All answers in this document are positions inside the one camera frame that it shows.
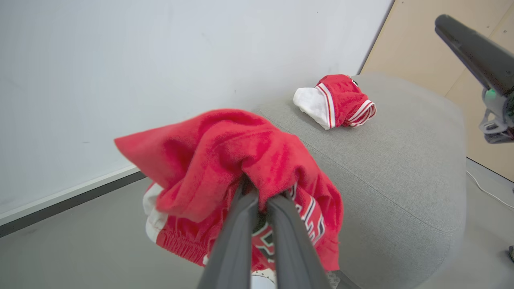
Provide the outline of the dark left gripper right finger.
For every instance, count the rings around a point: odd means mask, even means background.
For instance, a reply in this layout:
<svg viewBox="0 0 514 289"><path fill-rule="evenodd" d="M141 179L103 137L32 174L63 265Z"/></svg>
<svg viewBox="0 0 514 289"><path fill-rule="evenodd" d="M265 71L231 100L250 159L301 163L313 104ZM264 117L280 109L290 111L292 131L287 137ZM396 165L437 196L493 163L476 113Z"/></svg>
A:
<svg viewBox="0 0 514 289"><path fill-rule="evenodd" d="M287 194L267 201L277 289L332 289L306 227Z"/></svg>

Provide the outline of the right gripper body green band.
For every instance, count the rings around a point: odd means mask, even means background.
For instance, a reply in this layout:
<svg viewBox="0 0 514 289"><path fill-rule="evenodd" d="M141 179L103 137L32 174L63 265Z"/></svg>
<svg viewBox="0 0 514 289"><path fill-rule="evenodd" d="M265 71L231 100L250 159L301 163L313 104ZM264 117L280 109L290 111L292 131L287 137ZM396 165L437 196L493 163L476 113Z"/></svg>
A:
<svg viewBox="0 0 514 289"><path fill-rule="evenodd" d="M479 129L487 143L514 143L514 92L498 94L483 89L481 98L486 106Z"/></svg>

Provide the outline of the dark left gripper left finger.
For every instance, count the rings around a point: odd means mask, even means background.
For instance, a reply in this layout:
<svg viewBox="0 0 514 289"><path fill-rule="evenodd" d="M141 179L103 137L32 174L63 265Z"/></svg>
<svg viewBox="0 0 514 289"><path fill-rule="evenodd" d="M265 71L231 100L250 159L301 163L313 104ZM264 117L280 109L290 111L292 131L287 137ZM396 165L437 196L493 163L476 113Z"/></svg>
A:
<svg viewBox="0 0 514 289"><path fill-rule="evenodd" d="M196 289L251 289L252 231L258 192L238 188Z"/></svg>

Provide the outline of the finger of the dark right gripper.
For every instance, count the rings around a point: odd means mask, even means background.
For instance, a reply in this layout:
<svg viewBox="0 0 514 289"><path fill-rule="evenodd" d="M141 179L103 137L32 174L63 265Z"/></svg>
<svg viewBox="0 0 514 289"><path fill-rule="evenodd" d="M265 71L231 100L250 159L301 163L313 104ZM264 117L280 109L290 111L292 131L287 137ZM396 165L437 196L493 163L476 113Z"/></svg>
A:
<svg viewBox="0 0 514 289"><path fill-rule="evenodd" d="M514 54L450 15L439 15L435 32L486 89L514 92Z"/></svg>

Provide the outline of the red garment with black lettering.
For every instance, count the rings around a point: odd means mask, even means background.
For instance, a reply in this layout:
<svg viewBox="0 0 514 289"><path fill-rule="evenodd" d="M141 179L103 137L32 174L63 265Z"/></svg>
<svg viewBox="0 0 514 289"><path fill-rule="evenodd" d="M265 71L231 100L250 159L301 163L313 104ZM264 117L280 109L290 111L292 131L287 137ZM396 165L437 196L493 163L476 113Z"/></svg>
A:
<svg viewBox="0 0 514 289"><path fill-rule="evenodd" d="M229 214L243 176L259 191L259 208L286 192L316 249L323 269L339 269L338 234L342 226L341 195L315 164L290 162L271 167L270 161L251 166L172 162L171 168L145 169L152 185L143 197L146 233L156 245L197 265L206 265Z"/></svg>

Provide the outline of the plain red shirt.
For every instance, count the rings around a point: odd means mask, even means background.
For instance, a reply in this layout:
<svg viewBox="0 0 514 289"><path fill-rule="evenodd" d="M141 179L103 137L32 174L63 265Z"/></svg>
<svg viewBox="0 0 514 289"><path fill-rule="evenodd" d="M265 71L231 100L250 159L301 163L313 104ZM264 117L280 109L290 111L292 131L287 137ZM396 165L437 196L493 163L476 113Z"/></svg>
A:
<svg viewBox="0 0 514 289"><path fill-rule="evenodd" d="M257 187L261 208L293 185L314 197L328 191L298 137L244 110L213 110L114 142L162 188L156 210L194 222L206 219L243 174Z"/></svg>

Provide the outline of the red jersey with white trim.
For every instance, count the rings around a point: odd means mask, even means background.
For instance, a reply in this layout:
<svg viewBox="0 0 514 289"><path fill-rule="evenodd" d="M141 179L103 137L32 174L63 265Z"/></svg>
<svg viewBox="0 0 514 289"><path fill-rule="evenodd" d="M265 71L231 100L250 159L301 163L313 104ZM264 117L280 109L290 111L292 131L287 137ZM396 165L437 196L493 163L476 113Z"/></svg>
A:
<svg viewBox="0 0 514 289"><path fill-rule="evenodd" d="M293 103L325 130L359 127L377 113L374 102L344 74L326 75L313 88L298 88Z"/></svg>

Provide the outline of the grey fabric sofa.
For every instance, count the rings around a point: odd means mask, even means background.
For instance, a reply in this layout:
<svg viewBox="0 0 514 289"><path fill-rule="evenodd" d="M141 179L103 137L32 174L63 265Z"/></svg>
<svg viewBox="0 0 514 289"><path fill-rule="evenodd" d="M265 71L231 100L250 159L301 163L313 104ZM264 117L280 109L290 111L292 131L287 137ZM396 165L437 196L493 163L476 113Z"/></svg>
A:
<svg viewBox="0 0 514 289"><path fill-rule="evenodd" d="M414 289L447 267L464 237L464 118L398 77L354 79L377 106L358 128L324 130L290 96L253 112L297 135L342 196L337 289Z"/></svg>

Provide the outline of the white wall baseboard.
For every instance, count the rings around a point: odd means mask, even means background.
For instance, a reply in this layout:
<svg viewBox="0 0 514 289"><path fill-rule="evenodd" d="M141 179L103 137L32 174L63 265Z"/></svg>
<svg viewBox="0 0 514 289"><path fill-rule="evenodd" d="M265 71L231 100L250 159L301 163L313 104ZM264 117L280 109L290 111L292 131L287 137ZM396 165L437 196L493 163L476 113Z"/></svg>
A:
<svg viewBox="0 0 514 289"><path fill-rule="evenodd" d="M146 178L135 166L75 185L0 214L0 238Z"/></svg>

